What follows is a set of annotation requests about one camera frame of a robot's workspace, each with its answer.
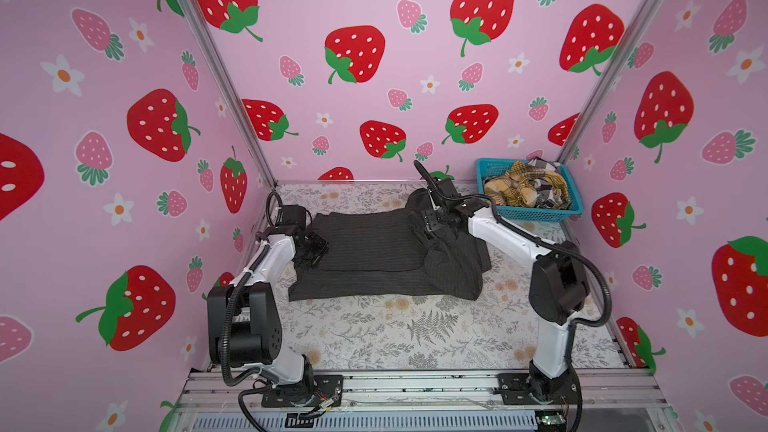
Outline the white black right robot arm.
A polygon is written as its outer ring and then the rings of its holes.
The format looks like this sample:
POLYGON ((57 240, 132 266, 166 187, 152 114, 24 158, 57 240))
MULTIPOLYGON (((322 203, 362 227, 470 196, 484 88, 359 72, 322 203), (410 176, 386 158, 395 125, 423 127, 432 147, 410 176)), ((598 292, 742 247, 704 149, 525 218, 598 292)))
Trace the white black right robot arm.
POLYGON ((536 352, 529 365, 528 389, 537 402, 553 402, 574 380, 576 320, 590 293, 585 267, 576 259, 576 246, 533 236, 496 217, 487 207, 440 207, 427 210, 424 218, 430 235, 465 231, 530 271, 528 300, 538 316, 538 332, 536 352))

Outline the dark grey pinstriped shirt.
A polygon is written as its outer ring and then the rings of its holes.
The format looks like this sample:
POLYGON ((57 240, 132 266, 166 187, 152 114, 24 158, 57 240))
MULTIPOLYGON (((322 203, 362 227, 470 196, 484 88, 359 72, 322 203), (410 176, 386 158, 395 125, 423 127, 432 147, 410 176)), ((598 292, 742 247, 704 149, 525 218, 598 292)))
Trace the dark grey pinstriped shirt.
POLYGON ((443 227, 429 232, 432 209, 425 188, 404 207, 379 213, 318 214, 312 230, 328 251, 312 265, 295 259, 289 299, 302 301, 371 295, 452 295, 476 300, 492 263, 484 241, 443 227))

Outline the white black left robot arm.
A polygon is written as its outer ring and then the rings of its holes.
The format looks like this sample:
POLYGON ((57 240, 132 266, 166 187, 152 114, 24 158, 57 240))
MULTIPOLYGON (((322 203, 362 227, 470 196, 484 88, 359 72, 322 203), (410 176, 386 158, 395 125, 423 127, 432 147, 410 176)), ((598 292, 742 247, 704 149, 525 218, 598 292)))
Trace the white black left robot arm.
POLYGON ((284 344, 273 283, 293 261, 312 267, 327 251, 327 241, 313 231, 270 227, 257 235, 254 257, 233 282, 211 289, 209 356, 227 386, 262 378, 269 391, 292 405, 303 406, 316 397, 309 359, 284 344))

